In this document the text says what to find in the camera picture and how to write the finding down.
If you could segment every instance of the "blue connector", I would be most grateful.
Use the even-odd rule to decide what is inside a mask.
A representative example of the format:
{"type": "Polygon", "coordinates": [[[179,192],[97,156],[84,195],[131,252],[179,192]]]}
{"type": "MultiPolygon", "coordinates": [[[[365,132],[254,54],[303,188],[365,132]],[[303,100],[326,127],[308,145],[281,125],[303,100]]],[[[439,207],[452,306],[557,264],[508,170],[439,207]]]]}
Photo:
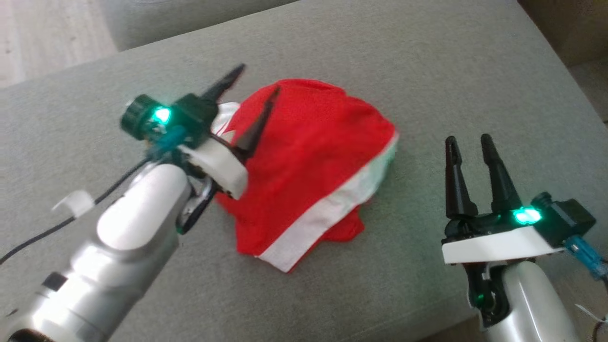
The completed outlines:
{"type": "Polygon", "coordinates": [[[160,159],[165,153],[173,151],[177,146],[184,143],[187,132],[182,126],[175,126],[154,142],[154,145],[147,151],[147,155],[151,160],[160,159]]]}
{"type": "Polygon", "coordinates": [[[608,263],[582,237],[571,236],[565,241],[564,245],[589,269],[595,280],[608,276],[608,263]]]}

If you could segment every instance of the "fabric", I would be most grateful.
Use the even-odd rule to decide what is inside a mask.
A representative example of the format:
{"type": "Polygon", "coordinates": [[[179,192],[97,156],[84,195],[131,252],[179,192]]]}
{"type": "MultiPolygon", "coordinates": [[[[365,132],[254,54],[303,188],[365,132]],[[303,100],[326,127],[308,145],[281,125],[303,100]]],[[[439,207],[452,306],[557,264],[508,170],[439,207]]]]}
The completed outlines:
{"type": "MultiPolygon", "coordinates": [[[[608,254],[608,130],[517,2],[486,0],[297,1],[0,90],[0,250],[64,220],[49,211],[69,192],[96,196],[143,157],[145,144],[119,129],[125,103],[201,93],[239,62],[247,69],[222,101],[306,77],[395,124],[399,155],[360,210],[365,234],[321,243],[285,276],[235,252],[234,220],[214,202],[114,341],[411,342],[471,317],[465,272],[441,256],[452,134],[480,212],[489,133],[522,201],[576,198],[598,221],[588,241],[608,254]]],[[[63,269],[124,189],[2,265],[0,308],[63,269]]],[[[567,254],[539,263],[555,282],[583,270],[567,254]]]]}
{"type": "Polygon", "coordinates": [[[120,51],[223,23],[295,0],[101,0],[120,51]]]}
{"type": "Polygon", "coordinates": [[[277,87],[280,100],[246,164],[247,191],[238,201],[217,199],[236,218],[237,250],[287,272],[318,241],[345,242],[363,230],[359,216],[349,214],[380,185],[397,134],[375,108],[344,90],[292,79],[251,95],[228,124],[218,117],[220,130],[234,132],[233,144],[277,87]]]}

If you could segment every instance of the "green led light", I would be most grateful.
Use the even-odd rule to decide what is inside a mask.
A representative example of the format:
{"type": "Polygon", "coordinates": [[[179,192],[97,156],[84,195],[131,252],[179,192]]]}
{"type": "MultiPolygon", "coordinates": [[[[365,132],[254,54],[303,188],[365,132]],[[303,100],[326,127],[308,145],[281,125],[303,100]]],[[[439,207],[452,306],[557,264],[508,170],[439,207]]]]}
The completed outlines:
{"type": "Polygon", "coordinates": [[[542,218],[541,213],[532,208],[518,209],[513,212],[513,215],[515,220],[523,225],[533,225],[542,218]]]}
{"type": "Polygon", "coordinates": [[[171,117],[171,111],[167,107],[159,107],[156,108],[154,114],[152,115],[152,120],[158,122],[159,124],[166,125],[169,122],[169,118],[171,117]]]}
{"type": "Polygon", "coordinates": [[[483,301],[484,301],[484,297],[483,297],[483,293],[477,295],[477,298],[475,298],[475,306],[476,307],[482,307],[483,306],[483,301]]]}

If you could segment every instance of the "wooden floor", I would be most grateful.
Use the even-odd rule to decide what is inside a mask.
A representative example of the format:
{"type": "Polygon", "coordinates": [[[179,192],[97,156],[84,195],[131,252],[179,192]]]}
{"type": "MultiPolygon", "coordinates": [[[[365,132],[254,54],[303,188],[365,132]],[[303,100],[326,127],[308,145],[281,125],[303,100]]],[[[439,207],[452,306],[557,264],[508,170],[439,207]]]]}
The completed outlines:
{"type": "MultiPolygon", "coordinates": [[[[0,88],[118,53],[96,0],[0,0],[0,88]]],[[[570,68],[603,121],[608,121],[608,58],[570,68]]],[[[582,341],[594,321],[574,304],[605,315],[608,296],[582,267],[554,282],[582,341]]],[[[471,319],[424,342],[482,341],[471,319]]],[[[608,342],[608,332],[600,341],[608,342]]]]}
{"type": "Polygon", "coordinates": [[[97,0],[0,0],[0,88],[116,54],[97,0]]]}

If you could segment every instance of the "white stripe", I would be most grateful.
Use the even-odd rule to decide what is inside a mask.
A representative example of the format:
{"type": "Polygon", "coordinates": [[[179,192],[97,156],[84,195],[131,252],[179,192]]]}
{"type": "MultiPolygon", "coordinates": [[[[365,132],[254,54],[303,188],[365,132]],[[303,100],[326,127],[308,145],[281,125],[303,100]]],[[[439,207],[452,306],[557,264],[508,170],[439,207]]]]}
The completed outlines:
{"type": "Polygon", "coordinates": [[[300,216],[258,257],[288,272],[323,234],[376,192],[389,162],[395,157],[399,135],[382,152],[333,193],[300,216]]]}
{"type": "Polygon", "coordinates": [[[218,106],[218,115],[215,116],[211,124],[211,132],[217,136],[222,136],[228,128],[234,114],[241,105],[238,102],[226,102],[218,106]]]}

